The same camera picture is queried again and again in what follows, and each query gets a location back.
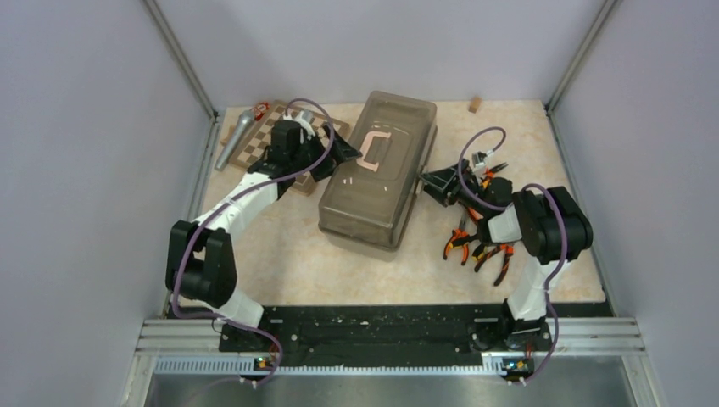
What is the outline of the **small orange needle-nose pliers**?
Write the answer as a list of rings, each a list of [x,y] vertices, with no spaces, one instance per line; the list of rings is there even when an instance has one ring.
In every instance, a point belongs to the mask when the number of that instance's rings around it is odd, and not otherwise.
[[[448,239],[448,241],[445,243],[443,248],[443,260],[447,260],[450,252],[454,249],[460,248],[462,250],[462,257],[460,264],[462,266],[466,265],[470,252],[468,248],[468,241],[469,233],[466,230],[466,223],[469,220],[468,214],[463,214],[460,218],[460,222],[457,225],[456,228],[454,228],[451,232],[451,236]]]

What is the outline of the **translucent beige tool box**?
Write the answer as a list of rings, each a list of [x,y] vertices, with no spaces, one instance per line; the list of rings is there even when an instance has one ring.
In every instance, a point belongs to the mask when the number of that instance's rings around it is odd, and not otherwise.
[[[435,103],[374,91],[319,202],[318,227],[340,248],[390,261],[402,242],[438,132]]]

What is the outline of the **wooden chessboard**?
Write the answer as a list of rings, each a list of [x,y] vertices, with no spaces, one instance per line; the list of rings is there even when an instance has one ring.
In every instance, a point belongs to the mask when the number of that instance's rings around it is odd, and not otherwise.
[[[255,161],[261,159],[265,149],[271,144],[271,129],[275,122],[282,118],[286,107],[287,103],[279,100],[271,103],[269,109],[264,113],[264,115],[258,121],[254,122],[253,125],[242,134],[242,138],[237,143],[233,155],[228,159],[228,165],[231,164],[246,170]],[[326,123],[326,116],[321,114],[318,109],[311,108],[306,105],[300,105],[298,107],[298,105],[295,104],[288,111],[294,118],[303,108],[313,112],[310,124],[313,129],[315,129],[315,132],[317,132],[321,137],[324,136],[325,134],[321,127]],[[332,120],[336,132],[343,139],[348,140],[348,136],[351,133],[353,125],[346,120],[340,120],[335,116],[332,116]],[[236,126],[237,125],[230,125],[229,135],[220,141],[223,147],[228,143]],[[317,183],[312,178],[311,174],[305,173],[296,179],[291,189],[297,193],[309,196],[315,191],[316,186]]]

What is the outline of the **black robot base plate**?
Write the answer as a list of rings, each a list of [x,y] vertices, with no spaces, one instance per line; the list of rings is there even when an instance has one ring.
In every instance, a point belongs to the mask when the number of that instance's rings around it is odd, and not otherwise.
[[[469,330],[494,325],[500,304],[368,306],[268,306],[259,324],[272,339],[212,323],[222,353],[275,351],[280,366],[291,367],[444,367],[482,363],[483,351],[545,351],[552,321],[537,342],[518,349],[502,343],[488,350],[472,347]]]

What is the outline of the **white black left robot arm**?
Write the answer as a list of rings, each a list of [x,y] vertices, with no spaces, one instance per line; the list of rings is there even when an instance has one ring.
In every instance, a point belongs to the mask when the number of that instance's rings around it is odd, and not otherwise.
[[[270,145],[240,183],[208,212],[193,221],[179,220],[170,230],[166,287],[174,297],[196,300],[212,317],[240,326],[240,340],[252,350],[269,345],[272,329],[261,320],[263,306],[238,286],[233,243],[299,176],[310,174],[321,181],[338,166],[362,157],[330,123],[321,128],[326,141],[306,120],[278,120],[271,128]]]

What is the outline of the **aluminium frame rail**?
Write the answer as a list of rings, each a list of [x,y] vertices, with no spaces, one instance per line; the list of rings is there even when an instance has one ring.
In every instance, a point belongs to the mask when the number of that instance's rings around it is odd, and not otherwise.
[[[529,373],[545,357],[641,356],[644,341],[628,318],[562,318],[536,337],[485,344],[490,321],[437,318],[424,326],[357,321],[272,321],[278,343],[199,320],[150,320],[136,353],[160,373],[284,376],[508,376]]]

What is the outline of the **orange long-nose pliers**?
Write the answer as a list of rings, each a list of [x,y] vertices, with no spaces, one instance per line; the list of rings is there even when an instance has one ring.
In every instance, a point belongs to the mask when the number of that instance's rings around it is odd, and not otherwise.
[[[496,176],[498,172],[505,169],[509,164],[507,162],[497,164],[491,168],[485,169],[482,176],[480,177],[480,185],[483,188],[487,188],[490,181]]]

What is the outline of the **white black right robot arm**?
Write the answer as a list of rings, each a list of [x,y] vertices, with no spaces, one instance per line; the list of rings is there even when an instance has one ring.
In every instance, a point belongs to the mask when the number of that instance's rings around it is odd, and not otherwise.
[[[503,262],[494,286],[506,278],[516,244],[529,258],[515,291],[502,303],[498,321],[471,328],[471,345],[488,350],[501,343],[508,349],[527,347],[546,332],[550,293],[563,270],[590,248],[594,232],[587,216],[565,187],[544,189],[532,184],[519,192],[496,174],[499,164],[476,176],[468,163],[419,176],[423,191],[444,207],[459,204],[462,218],[443,249],[447,257],[460,248],[479,271],[492,257]]]

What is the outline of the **small wooden block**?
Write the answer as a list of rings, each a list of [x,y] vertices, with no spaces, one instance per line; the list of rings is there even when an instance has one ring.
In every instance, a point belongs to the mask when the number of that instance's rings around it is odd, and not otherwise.
[[[476,114],[481,108],[483,99],[480,97],[473,97],[468,105],[468,111],[472,114]]]

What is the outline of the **red small snack packet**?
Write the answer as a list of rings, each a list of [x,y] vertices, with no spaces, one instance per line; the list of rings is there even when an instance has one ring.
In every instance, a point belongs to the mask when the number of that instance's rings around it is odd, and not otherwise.
[[[270,107],[271,107],[271,104],[266,101],[256,103],[252,107],[252,111],[254,113],[254,120],[255,121],[261,120],[266,115],[266,113],[270,110]]]

